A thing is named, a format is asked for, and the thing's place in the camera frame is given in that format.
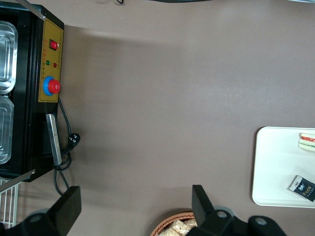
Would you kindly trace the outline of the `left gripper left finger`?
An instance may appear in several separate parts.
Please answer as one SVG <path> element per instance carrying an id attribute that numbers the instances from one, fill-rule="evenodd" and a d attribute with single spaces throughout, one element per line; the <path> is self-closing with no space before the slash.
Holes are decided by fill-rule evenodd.
<path id="1" fill-rule="evenodd" d="M 46 211 L 29 215 L 20 224 L 5 229 L 6 236 L 66 236 L 82 210 L 81 188 L 71 186 Z"/>

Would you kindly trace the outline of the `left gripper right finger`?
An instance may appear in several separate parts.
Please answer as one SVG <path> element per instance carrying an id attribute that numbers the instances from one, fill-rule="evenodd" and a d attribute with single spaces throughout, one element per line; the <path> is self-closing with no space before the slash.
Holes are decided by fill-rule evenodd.
<path id="1" fill-rule="evenodd" d="M 271 218 L 252 216 L 248 222 L 237 218 L 229 208 L 214 208 L 202 185 L 192 186 L 192 212 L 197 226 L 190 236 L 284 236 L 286 233 Z"/>

